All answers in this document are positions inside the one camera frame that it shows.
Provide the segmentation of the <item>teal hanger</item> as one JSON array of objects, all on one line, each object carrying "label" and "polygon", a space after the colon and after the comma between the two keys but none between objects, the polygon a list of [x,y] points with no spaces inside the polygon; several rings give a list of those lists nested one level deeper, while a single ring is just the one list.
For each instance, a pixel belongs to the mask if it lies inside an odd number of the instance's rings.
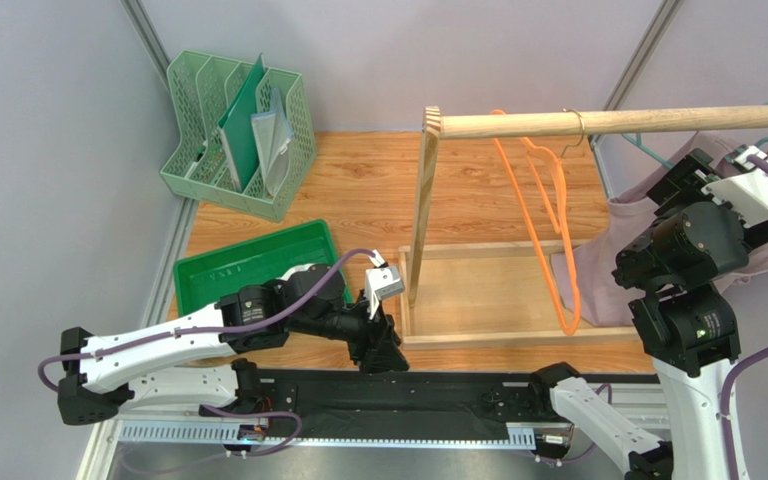
[{"label": "teal hanger", "polygon": [[[768,128],[768,103],[764,105],[657,109],[635,111],[648,121],[622,132],[621,136],[660,165],[668,162],[641,140],[642,133],[670,133],[685,131],[753,130]],[[760,140],[765,145],[768,137]]]}]

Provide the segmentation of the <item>mauve tank top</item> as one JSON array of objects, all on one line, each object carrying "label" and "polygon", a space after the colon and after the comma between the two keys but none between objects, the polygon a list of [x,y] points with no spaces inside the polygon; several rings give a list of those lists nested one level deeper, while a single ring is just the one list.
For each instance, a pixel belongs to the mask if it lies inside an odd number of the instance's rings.
[{"label": "mauve tank top", "polygon": [[[710,167],[721,177],[738,175],[723,159],[741,144],[729,137],[713,132],[694,134],[670,158],[676,164],[692,150],[700,149],[711,160]],[[658,168],[627,191],[608,201],[609,226],[589,242],[573,250],[577,273],[577,286],[581,298],[581,319],[596,327],[633,326],[628,303],[644,296],[638,289],[624,289],[617,285],[611,272],[616,269],[616,255],[644,232],[656,219],[657,204],[646,193],[663,176]],[[567,259],[564,253],[551,256],[559,296],[567,308],[573,306]],[[768,243],[749,253],[749,264],[712,281],[723,293],[735,283],[749,283],[750,278],[768,272]]]}]

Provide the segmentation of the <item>white tank top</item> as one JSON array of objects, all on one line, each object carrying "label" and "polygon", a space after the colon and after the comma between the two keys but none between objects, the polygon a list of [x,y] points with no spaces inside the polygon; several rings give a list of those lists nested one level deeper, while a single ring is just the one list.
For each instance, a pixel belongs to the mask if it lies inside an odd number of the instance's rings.
[{"label": "white tank top", "polygon": [[299,278],[310,277],[311,273],[316,270],[316,267],[316,263],[306,263],[293,266],[280,277],[280,280],[283,282],[288,282],[294,276],[298,276]]}]

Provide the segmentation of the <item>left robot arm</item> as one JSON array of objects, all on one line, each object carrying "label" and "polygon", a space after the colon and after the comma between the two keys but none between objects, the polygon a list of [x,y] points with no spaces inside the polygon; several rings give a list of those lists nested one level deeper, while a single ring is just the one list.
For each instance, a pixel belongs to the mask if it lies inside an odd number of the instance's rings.
[{"label": "left robot arm", "polygon": [[384,263],[367,270],[354,303],[345,300],[345,289],[331,266],[304,264],[163,325],[109,336],[66,330],[57,386],[61,419],[88,425],[161,405],[195,405],[202,416],[268,412],[273,402],[257,367],[241,355],[280,348],[293,333],[345,342],[363,374],[408,370],[393,318],[381,306],[404,290],[398,268]]}]

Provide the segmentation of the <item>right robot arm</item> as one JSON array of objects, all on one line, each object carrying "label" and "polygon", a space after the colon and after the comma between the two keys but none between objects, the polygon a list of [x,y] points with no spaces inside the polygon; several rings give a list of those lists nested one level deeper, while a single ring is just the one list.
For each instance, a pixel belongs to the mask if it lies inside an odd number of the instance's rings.
[{"label": "right robot arm", "polygon": [[530,375],[526,399],[543,421],[585,433],[626,479],[744,479],[734,386],[768,347],[740,354],[736,315],[715,281],[768,244],[768,154],[731,153],[723,177],[695,149],[648,192],[652,224],[616,256],[613,277],[642,295],[633,325],[665,395],[671,437],[650,434],[601,398],[565,362]]}]

